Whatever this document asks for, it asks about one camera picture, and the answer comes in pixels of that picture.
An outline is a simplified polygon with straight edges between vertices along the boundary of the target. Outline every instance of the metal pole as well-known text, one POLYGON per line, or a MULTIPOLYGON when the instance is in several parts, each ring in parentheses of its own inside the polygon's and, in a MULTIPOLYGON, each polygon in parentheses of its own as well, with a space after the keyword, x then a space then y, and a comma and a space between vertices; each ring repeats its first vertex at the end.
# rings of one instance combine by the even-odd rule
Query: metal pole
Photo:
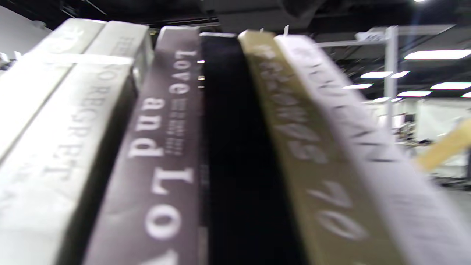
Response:
MULTIPOLYGON (((398 26, 391 26, 386 29, 386 53, 384 62, 385 71, 397 73, 398 72, 398 26)), ((396 78, 386 77, 384 80, 384 96, 388 97, 387 102, 387 128, 392 130, 392 116, 394 102, 398 94, 398 83, 396 78)))

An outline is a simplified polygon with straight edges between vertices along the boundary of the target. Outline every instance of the book spine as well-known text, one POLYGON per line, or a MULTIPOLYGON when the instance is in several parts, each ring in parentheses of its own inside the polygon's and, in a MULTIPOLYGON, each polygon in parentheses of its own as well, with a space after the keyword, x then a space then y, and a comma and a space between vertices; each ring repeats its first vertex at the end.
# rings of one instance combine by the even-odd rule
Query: book spine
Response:
POLYGON ((198 264, 198 34, 165 27, 159 35, 85 265, 198 264))
POLYGON ((310 264, 406 264, 356 168, 269 33, 239 36, 310 264))
POLYGON ((210 264, 304 264, 240 42, 201 35, 210 264))
POLYGON ((398 247, 413 265, 471 264, 471 238, 443 194, 415 168, 361 104, 347 78, 309 38, 277 37, 312 102, 360 172, 398 247))
POLYGON ((68 19, 0 79, 0 162, 74 66, 46 63, 30 55, 82 54, 104 25, 102 21, 68 19))
MULTIPOLYGON (((85 55, 132 58, 146 33, 109 22, 85 55)), ((0 167, 0 264, 77 263, 127 123, 130 68, 76 65, 0 167)))

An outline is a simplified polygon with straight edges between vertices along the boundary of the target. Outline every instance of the white wall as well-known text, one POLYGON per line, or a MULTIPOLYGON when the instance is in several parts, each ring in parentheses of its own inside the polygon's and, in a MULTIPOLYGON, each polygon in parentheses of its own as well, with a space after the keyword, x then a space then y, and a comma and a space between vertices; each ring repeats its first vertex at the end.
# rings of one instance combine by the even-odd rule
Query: white wall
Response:
POLYGON ((51 31, 34 26, 33 22, 0 6, 0 52, 14 58, 13 51, 29 52, 51 31))

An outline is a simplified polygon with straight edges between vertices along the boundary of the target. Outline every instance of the book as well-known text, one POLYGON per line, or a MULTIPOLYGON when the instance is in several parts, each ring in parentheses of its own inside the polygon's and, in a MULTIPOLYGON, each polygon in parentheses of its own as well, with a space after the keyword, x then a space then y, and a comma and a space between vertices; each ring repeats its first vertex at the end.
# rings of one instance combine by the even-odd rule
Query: book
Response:
POLYGON ((302 264, 281 171, 236 35, 202 33, 210 264, 302 264))
POLYGON ((198 28, 162 29, 84 265, 198 264, 200 58, 198 28))
POLYGON ((406 264, 323 112, 270 33, 239 40, 257 84, 308 264, 406 264))
POLYGON ((43 59, 49 55, 82 54, 104 26, 105 22, 98 20, 68 19, 2 76, 0 162, 75 65, 43 59))
POLYGON ((80 263, 134 103, 147 26, 108 22, 0 167, 0 264, 80 263))
POLYGON ((370 118, 360 93, 342 89, 349 81, 340 69, 310 38, 279 36, 276 42, 361 173, 406 263, 471 264, 471 237, 456 210, 370 118))

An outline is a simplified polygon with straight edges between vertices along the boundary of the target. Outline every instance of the black book spine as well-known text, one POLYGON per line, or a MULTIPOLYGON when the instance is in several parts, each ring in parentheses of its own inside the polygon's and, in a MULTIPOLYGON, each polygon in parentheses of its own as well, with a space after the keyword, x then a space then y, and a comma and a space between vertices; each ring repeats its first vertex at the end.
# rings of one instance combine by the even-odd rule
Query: black book spine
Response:
POLYGON ((211 265, 297 265, 295 232, 237 38, 202 36, 211 265))
POLYGON ((161 31, 84 264, 198 264, 199 47, 197 28, 161 31))

